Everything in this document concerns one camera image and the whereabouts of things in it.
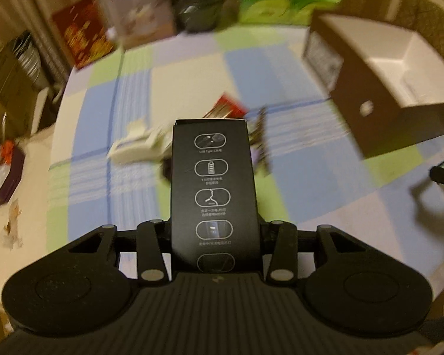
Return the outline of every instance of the battery icon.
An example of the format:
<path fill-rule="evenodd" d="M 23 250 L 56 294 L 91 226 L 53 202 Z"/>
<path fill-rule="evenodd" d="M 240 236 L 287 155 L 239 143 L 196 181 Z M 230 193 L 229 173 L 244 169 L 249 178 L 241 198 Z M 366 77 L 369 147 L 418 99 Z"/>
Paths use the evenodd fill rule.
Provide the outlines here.
<path fill-rule="evenodd" d="M 207 167 L 208 167 L 209 175 L 214 175 L 215 174 L 214 162 L 209 161 L 209 164 L 207 164 Z"/>

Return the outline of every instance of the ribbed black surface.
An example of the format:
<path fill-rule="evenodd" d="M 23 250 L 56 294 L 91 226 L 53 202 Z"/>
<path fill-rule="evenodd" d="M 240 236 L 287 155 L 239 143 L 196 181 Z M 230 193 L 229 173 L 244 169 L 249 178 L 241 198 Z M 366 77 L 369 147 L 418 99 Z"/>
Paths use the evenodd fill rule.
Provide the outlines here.
<path fill-rule="evenodd" d="M 257 274 L 179 274 L 170 285 L 142 290 L 107 327 L 61 339 L 17 331 L 0 355 L 405 355 L 426 343 L 416 332 L 391 339 L 336 332 L 293 290 L 267 286 Z"/>

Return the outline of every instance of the table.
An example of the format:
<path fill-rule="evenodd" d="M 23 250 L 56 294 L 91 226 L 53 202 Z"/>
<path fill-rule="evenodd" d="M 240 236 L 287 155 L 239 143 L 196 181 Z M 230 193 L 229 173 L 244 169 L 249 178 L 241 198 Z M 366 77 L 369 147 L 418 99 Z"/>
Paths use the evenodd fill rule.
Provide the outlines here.
<path fill-rule="evenodd" d="M 444 190 L 426 185 L 444 159 L 444 136 L 364 160 L 335 105 L 316 85 L 301 52 L 306 28 L 235 26 L 181 34 L 116 51 L 67 84 L 51 156 L 47 248 L 103 224 L 134 229 L 169 217 L 170 189 L 157 164 L 115 166 L 111 144 L 129 122 L 149 126 L 201 117 L 223 92 L 250 109 L 268 106 L 272 173 L 256 174 L 259 212 L 299 229 L 332 224 L 424 274 L 444 288 Z M 421 199 L 426 208 L 421 206 Z M 313 270 L 301 256 L 302 274 Z M 135 256 L 121 270 L 136 276 Z"/>

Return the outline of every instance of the black product box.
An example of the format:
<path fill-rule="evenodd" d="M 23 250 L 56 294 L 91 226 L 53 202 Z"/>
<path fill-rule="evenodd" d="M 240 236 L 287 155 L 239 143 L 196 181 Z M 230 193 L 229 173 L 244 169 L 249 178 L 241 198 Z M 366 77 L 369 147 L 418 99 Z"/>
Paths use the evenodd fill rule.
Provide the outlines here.
<path fill-rule="evenodd" d="M 173 270 L 262 270 L 245 120 L 176 121 L 171 224 Z"/>

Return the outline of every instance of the floor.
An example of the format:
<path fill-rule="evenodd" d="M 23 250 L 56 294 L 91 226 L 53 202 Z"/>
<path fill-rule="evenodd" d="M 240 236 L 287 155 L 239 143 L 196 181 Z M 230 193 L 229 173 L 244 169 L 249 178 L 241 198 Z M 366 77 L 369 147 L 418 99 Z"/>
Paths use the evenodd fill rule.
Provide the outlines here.
<path fill-rule="evenodd" d="M 22 247 L 4 248 L 0 243 L 0 295 L 8 277 L 46 255 L 46 211 L 48 204 L 48 169 L 54 126 L 40 131 L 19 144 L 26 154 L 22 180 L 9 204 L 0 207 L 0 232 L 8 223 L 9 205 L 18 199 L 22 211 L 18 234 Z"/>

